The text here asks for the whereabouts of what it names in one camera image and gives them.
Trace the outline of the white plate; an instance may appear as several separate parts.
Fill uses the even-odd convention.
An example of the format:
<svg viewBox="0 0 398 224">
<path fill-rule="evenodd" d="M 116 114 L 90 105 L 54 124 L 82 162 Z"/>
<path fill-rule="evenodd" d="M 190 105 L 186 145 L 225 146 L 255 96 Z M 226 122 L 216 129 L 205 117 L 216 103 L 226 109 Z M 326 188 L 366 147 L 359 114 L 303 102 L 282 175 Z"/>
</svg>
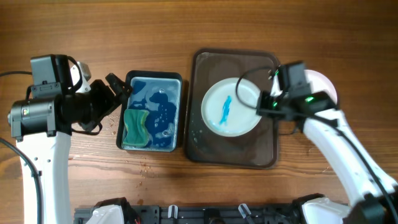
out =
<svg viewBox="0 0 398 224">
<path fill-rule="evenodd" d="M 255 106 L 260 89 L 249 80 L 226 78 L 205 93 L 201 103 L 202 120 L 210 131 L 223 137 L 238 137 L 260 122 Z"/>
<path fill-rule="evenodd" d="M 332 82 L 322 73 L 314 70 L 304 70 L 307 81 L 310 84 L 312 93 L 324 91 L 338 104 L 338 94 Z"/>
</svg>

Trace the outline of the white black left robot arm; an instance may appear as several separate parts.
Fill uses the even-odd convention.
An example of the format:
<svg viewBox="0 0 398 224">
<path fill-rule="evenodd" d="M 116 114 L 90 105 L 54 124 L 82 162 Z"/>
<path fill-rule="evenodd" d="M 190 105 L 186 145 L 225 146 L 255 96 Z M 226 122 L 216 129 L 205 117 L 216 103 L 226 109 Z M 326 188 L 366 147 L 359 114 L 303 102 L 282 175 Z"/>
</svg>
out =
<svg viewBox="0 0 398 224">
<path fill-rule="evenodd" d="M 110 73 L 72 93 L 16 102 L 9 122 L 22 168 L 25 223 L 72 223 L 68 157 L 72 124 L 94 134 L 101 120 L 130 97 L 132 88 Z"/>
</svg>

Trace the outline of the green yellow sponge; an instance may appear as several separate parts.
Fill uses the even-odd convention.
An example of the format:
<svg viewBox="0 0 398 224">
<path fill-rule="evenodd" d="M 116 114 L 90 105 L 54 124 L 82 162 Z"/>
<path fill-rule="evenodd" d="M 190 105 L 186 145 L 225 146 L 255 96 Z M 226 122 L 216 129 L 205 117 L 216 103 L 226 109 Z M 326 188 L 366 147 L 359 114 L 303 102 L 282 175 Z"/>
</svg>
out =
<svg viewBox="0 0 398 224">
<path fill-rule="evenodd" d="M 149 142 L 149 133 L 145 126 L 147 110 L 127 109 L 124 112 L 126 136 L 123 144 L 132 147 L 144 147 Z"/>
</svg>

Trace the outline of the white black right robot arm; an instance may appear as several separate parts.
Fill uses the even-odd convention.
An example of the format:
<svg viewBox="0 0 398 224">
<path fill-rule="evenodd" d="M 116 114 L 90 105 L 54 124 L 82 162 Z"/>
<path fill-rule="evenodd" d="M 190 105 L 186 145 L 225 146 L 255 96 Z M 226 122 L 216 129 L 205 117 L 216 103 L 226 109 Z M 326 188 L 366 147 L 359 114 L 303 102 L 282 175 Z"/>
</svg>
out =
<svg viewBox="0 0 398 224">
<path fill-rule="evenodd" d="M 348 205 L 321 195 L 301 200 L 298 207 L 305 223 L 397 223 L 397 181 L 368 154 L 327 92 L 280 97 L 263 91 L 256 109 L 261 116 L 296 122 L 345 189 Z"/>
</svg>

